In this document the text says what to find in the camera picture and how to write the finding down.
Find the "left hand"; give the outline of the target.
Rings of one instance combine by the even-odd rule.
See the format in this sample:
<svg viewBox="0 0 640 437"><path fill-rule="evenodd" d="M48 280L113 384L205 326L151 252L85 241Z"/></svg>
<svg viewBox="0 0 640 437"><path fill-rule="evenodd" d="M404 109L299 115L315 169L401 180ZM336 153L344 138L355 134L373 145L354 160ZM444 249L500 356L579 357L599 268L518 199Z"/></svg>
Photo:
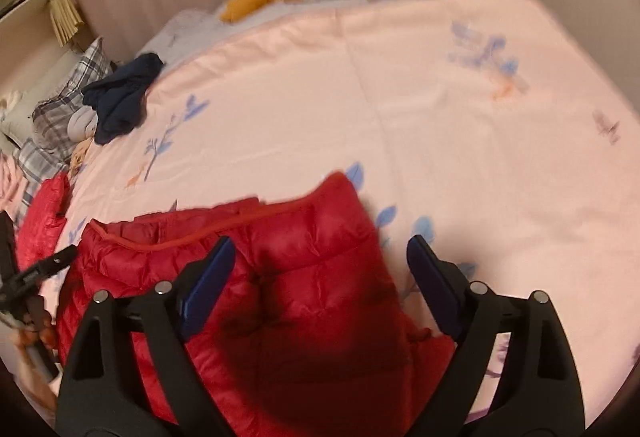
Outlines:
<svg viewBox="0 0 640 437"><path fill-rule="evenodd" d="M52 317L41 295L29 298L26 311L18 319L13 342L18 350L25 350L35 343L43 343L47 350L56 348L56 335Z"/></svg>

